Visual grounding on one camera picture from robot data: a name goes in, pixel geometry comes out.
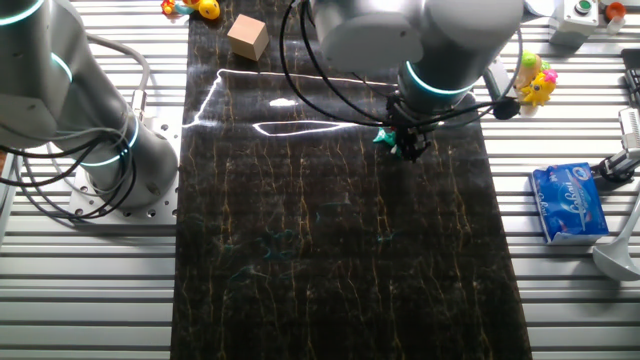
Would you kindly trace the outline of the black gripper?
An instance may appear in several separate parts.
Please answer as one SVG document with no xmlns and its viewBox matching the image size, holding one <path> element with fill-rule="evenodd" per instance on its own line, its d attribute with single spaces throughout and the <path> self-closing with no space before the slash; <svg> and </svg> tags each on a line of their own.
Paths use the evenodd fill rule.
<svg viewBox="0 0 640 360">
<path fill-rule="evenodd" d="M 387 97 L 386 110 L 390 125 L 396 128 L 395 141 L 398 151 L 407 153 L 409 160 L 416 161 L 430 146 L 428 134 L 420 131 L 428 131 L 431 124 L 411 110 L 398 92 Z"/>
</svg>

